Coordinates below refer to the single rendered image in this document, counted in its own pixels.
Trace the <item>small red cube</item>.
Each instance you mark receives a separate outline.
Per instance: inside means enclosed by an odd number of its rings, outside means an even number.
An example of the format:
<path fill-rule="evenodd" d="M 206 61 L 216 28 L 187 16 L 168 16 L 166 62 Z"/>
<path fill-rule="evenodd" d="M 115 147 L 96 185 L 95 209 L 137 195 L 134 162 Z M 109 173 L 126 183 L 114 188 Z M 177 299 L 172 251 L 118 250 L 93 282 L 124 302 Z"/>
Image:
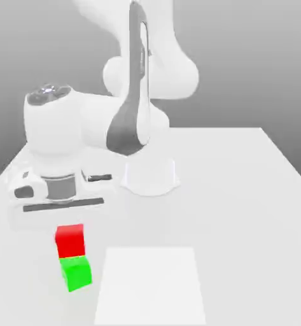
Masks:
<path fill-rule="evenodd" d="M 85 239 L 83 224 L 58 226 L 55 232 L 55 243 L 60 259 L 84 256 Z"/>

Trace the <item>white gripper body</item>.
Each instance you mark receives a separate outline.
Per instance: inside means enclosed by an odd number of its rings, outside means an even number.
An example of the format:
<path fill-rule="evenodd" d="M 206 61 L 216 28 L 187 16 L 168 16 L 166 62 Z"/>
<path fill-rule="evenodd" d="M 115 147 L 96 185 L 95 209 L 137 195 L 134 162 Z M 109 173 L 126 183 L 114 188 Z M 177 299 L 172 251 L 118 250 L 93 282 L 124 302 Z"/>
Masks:
<path fill-rule="evenodd" d="M 85 199 L 83 204 L 70 202 L 66 205 L 36 204 L 9 209 L 11 229 L 55 229 L 61 225 L 97 225 L 116 213 L 120 206 L 117 197 L 105 197 L 103 203 L 92 204 Z"/>

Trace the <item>small green cube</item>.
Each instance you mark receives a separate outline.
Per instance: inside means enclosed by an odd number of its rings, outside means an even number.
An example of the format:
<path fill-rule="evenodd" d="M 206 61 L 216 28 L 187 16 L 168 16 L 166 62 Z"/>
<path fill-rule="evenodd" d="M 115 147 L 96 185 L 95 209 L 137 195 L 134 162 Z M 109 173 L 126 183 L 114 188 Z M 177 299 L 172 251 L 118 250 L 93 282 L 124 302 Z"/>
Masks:
<path fill-rule="evenodd" d="M 59 262 L 69 292 L 92 284 L 92 270 L 85 255 L 60 258 Z"/>

